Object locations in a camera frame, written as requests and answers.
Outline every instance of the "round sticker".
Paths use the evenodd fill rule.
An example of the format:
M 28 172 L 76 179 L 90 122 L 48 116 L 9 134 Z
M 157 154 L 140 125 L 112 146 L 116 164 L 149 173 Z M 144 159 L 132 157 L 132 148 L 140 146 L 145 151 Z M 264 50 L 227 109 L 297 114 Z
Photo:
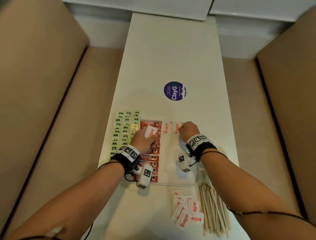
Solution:
M 165 85 L 164 93 L 167 98 L 179 101 L 186 96 L 186 88 L 180 82 L 170 82 Z

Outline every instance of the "person's left hand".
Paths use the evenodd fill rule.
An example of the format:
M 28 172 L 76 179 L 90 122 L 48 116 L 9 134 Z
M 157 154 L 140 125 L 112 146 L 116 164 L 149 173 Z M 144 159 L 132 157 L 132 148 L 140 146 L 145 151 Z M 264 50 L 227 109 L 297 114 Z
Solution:
M 138 151 L 140 151 L 140 155 L 145 154 L 148 152 L 149 149 L 157 148 L 157 138 L 158 135 L 155 134 L 150 138 L 145 138 L 146 129 L 138 130 L 132 141 L 131 145 L 135 147 Z

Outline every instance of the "person's right arm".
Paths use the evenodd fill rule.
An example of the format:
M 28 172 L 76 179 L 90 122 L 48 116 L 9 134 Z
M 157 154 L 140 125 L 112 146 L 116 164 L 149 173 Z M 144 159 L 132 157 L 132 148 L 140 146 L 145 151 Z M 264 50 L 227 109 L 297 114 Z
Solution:
M 180 128 L 180 136 L 186 142 L 199 134 L 198 127 L 186 122 Z M 201 162 L 216 192 L 232 210 L 238 212 L 276 211 L 297 215 L 262 182 L 246 173 L 225 156 L 205 153 Z M 303 220 L 272 214 L 235 215 L 251 239 L 311 239 L 316 228 Z

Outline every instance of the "pile of wooden stirrers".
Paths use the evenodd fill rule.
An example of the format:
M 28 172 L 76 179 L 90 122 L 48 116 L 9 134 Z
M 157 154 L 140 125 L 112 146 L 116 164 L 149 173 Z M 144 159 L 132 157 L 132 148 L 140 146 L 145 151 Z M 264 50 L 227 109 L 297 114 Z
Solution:
M 231 230 L 228 210 L 225 203 L 220 199 L 215 190 L 205 183 L 196 187 L 198 199 L 200 201 L 200 210 L 204 213 L 203 234 L 206 232 L 215 233 L 219 238 L 222 234 L 227 235 Z

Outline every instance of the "person's left arm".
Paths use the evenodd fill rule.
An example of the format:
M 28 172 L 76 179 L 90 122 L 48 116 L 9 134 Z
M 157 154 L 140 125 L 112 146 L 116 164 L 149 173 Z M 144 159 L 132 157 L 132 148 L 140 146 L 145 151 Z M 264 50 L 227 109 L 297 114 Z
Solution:
M 146 153 L 149 148 L 156 147 L 157 135 L 146 139 L 145 131 L 138 131 L 131 142 L 141 154 Z M 111 160 L 111 163 L 42 206 L 6 240 L 45 235 L 58 226 L 63 226 L 58 238 L 80 239 L 102 211 L 123 177 L 123 166 L 116 160 Z

